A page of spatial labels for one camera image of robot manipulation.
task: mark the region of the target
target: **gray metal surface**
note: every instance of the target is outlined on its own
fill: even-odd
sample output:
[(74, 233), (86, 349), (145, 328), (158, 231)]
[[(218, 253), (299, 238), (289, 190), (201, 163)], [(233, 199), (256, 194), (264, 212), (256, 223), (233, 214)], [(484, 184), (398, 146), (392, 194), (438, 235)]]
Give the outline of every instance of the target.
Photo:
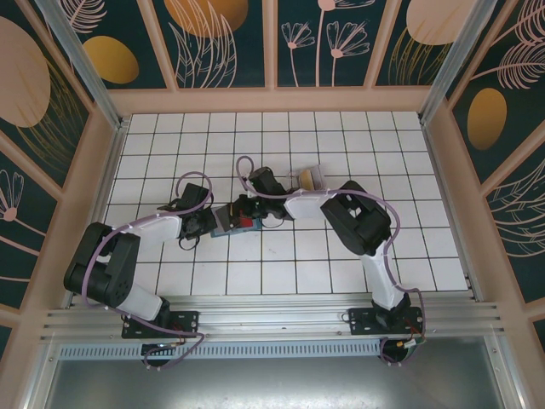
[(63, 361), (49, 409), (502, 408), (482, 339), (434, 339), (402, 367), (376, 357), (188, 360), (165, 372), (136, 361)]
[[(351, 339), (342, 315), (370, 307), (370, 294), (171, 297), (173, 311), (197, 310), (208, 341), (305, 341)], [(417, 297), (411, 297), (419, 305)], [(503, 331), (493, 302), (462, 294), (424, 293), (428, 337), (491, 335)], [(119, 315), (82, 304), (49, 311), (43, 343), (140, 343), (123, 340)]]

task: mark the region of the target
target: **black mounting bracket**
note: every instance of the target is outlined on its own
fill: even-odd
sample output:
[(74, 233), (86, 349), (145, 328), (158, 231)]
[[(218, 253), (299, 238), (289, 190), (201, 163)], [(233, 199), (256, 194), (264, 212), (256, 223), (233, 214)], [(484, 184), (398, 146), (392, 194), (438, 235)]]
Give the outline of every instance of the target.
[[(198, 311), (171, 311), (169, 322), (166, 329), (180, 331), (197, 332), (198, 331)], [(165, 332), (155, 331), (132, 318), (123, 317), (123, 330), (121, 331), (123, 339), (154, 339), (154, 338), (176, 338), (176, 335)]]
[(410, 325), (422, 332), (422, 310), (420, 307), (408, 307), (403, 310), (399, 319), (392, 325), (390, 331), (384, 328), (376, 319), (376, 310), (370, 308), (350, 308), (347, 311), (352, 335), (410, 335)]

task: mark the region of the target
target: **yellow object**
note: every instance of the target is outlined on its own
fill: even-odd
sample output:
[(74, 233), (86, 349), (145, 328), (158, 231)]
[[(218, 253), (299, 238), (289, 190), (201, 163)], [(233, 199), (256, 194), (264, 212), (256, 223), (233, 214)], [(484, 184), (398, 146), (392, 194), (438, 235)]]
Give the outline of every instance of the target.
[(224, 31), (213, 21), (209, 3), (218, 20), (225, 17), (233, 32), (248, 15), (248, 0), (164, 0), (170, 16), (184, 31), (197, 37), (219, 37)]
[(508, 115), (508, 106), (501, 92), (482, 89), (471, 102), (468, 114), (468, 137), (471, 144), (484, 151), (490, 148), (502, 133)]
[(139, 67), (129, 48), (112, 37), (92, 37), (83, 44), (102, 79), (115, 84), (126, 84), (138, 77)]
[(305, 190), (314, 190), (313, 175), (310, 169), (306, 169), (299, 175), (299, 183)]

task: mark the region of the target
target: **purple cable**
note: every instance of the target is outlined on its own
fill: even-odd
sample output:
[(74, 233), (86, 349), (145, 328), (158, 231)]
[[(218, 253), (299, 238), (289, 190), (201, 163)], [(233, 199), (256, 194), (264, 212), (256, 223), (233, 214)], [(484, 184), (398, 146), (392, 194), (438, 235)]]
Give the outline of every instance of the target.
[[(89, 286), (89, 277), (93, 271), (93, 267), (95, 266), (96, 264), (96, 260), (97, 258), (99, 257), (100, 255), (100, 252), (102, 251), (102, 249), (104, 249), (104, 247), (106, 246), (106, 244), (108, 244), (108, 242), (113, 239), (114, 236), (116, 236), (116, 234), (119, 234), (119, 233), (124, 233), (124, 232), (127, 232), (129, 231), (131, 228), (136, 228), (136, 227), (139, 227), (141, 224), (144, 224), (145, 222), (148, 222), (150, 220), (155, 220), (159, 217), (166, 217), (166, 216), (181, 216), (181, 215), (186, 215), (188, 213), (192, 213), (194, 212), (195, 210), (198, 210), (200, 209), (201, 207), (203, 207), (204, 205), (206, 205), (206, 202), (208, 202), (208, 200), (210, 199), (210, 197), (212, 196), (212, 181), (202, 172), (197, 172), (197, 171), (193, 171), (193, 172), (187, 172), (186, 174), (180, 176), (180, 178), (178, 179), (178, 182), (176, 183), (176, 196), (178, 196), (178, 187), (180, 186), (180, 183), (183, 179), (187, 178), (189, 175), (199, 175), (199, 176), (202, 176), (206, 182), (208, 183), (208, 194), (206, 195), (206, 197), (204, 198), (204, 200), (197, 204), (196, 206), (192, 207), (191, 209), (188, 209), (188, 210), (180, 210), (180, 211), (172, 211), (172, 212), (164, 212), (164, 213), (156, 213), (155, 215), (150, 215), (150, 216), (146, 216), (146, 217), (142, 217), (141, 219), (137, 219), (135, 220), (134, 222), (131, 222), (131, 223), (127, 223), (125, 224), (124, 226), (121, 226), (120, 228), (116, 228), (115, 230), (112, 230), (100, 243), (99, 245), (97, 246), (95, 252), (93, 253), (93, 256), (90, 258), (89, 260), (89, 264), (87, 266), (87, 269), (85, 270), (85, 275), (83, 276), (83, 283), (82, 283), (82, 297), (83, 297), (83, 301), (85, 302), (85, 304), (87, 304), (88, 307), (90, 308), (96, 308), (96, 307), (100, 307), (99, 306), (95, 306), (95, 305), (91, 305), (89, 303), (89, 299), (87, 298), (87, 287)], [(120, 314), (126, 314), (126, 315), (130, 315), (129, 313), (125, 312), (125, 311), (121, 311), (121, 310), (118, 310), (118, 309), (115, 309), (113, 308), (115, 311), (117, 311), (118, 313)], [(172, 334), (172, 335), (177, 335), (177, 336), (182, 336), (182, 337), (194, 337), (196, 335), (200, 336), (200, 339), (193, 345), (191, 346), (180, 358), (177, 358), (175, 360), (172, 360), (172, 361), (169, 361), (167, 364), (161, 366), (163, 369), (167, 369), (171, 366), (174, 366), (176, 365), (178, 362), (180, 362), (181, 360), (183, 360), (186, 356), (188, 356), (203, 340), (204, 340), (204, 334), (201, 333), (201, 332), (188, 332), (188, 331), (173, 331), (173, 330), (168, 330), (166, 328), (162, 328), (160, 326), (156, 326), (154, 324), (152, 324), (151, 322), (148, 322), (146, 320), (142, 320), (141, 318), (139, 317), (131, 317), (133, 320), (136, 320), (138, 322), (140, 322), (142, 325), (145, 325), (155, 331), (161, 331), (161, 332), (164, 332), (164, 333), (167, 333), (167, 334)], [(161, 348), (159, 349), (152, 349), (150, 351), (148, 351), (148, 353), (146, 354), (146, 356), (144, 357), (144, 363), (147, 365), (147, 367), (149, 368), (149, 364), (147, 363), (147, 357), (149, 356), (149, 354), (155, 352), (156, 350), (160, 350)]]
[[(426, 311), (425, 311), (425, 308), (424, 308), (424, 300), (422, 298), (421, 291), (418, 288), (408, 288), (407, 289), (407, 288), (403, 288), (401, 285), (399, 285), (398, 282), (393, 277), (392, 270), (390, 269), (390, 266), (389, 266), (389, 263), (388, 263), (388, 258), (387, 258), (388, 250), (392, 246), (392, 243), (395, 240), (395, 238), (398, 237), (399, 230), (401, 229), (401, 221), (399, 219), (399, 214), (398, 214), (397, 211), (395, 211), (395, 209), (392, 207), (391, 204), (389, 204), (384, 199), (376, 197), (374, 194), (364, 193), (364, 192), (360, 192), (358, 190), (350, 190), (350, 189), (331, 189), (331, 190), (328, 189), (328, 190), (315, 190), (315, 191), (301, 191), (299, 193), (282, 194), (282, 195), (271, 195), (271, 194), (259, 193), (254, 189), (253, 186), (251, 186), (248, 182), (246, 182), (244, 180), (244, 178), (242, 177), (242, 175), (240, 173), (240, 162), (243, 159), (248, 159), (250, 161), (250, 163), (251, 163), (251, 169), (254, 169), (254, 161), (252, 160), (252, 158), (250, 156), (243, 155), (243, 156), (239, 157), (237, 159), (237, 163), (236, 163), (235, 167), (236, 167), (236, 170), (237, 170), (237, 177), (240, 180), (240, 183), (242, 183), (243, 187), (246, 190), (249, 190), (253, 194), (255, 194), (256, 196), (261, 196), (262, 198), (265, 198), (265, 199), (291, 199), (291, 198), (296, 198), (298, 196), (303, 196), (303, 195), (304, 196), (313, 196), (313, 195), (316, 195), (316, 194), (323, 194), (323, 193), (327, 193), (327, 194), (330, 194), (330, 193), (332, 193), (332, 194), (352, 194), (354, 196), (362, 196), (362, 197), (367, 198), (367, 199), (373, 199), (376, 202), (380, 203), (381, 205), (386, 206), (386, 208), (388, 210), (390, 210), (390, 212), (393, 214), (393, 218), (396, 221), (396, 227), (395, 227), (395, 230), (393, 231), (392, 237), (390, 237), (390, 240), (388, 240), (386, 242), (386, 244), (384, 245), (384, 267), (386, 268), (388, 278), (390, 279), (390, 281), (392, 282), (392, 284), (393, 284), (393, 286), (395, 288), (397, 288), (398, 290), (400, 290), (402, 292), (405, 292), (405, 293), (415, 292), (418, 295), (418, 299), (419, 299), (420, 304), (422, 306), (422, 335), (425, 334), (425, 332), (426, 332)], [(382, 356), (386, 356), (386, 355), (383, 355), (383, 353), (382, 353), (382, 348), (384, 346), (384, 343), (381, 343), (381, 360), (382, 361), (384, 361)]]

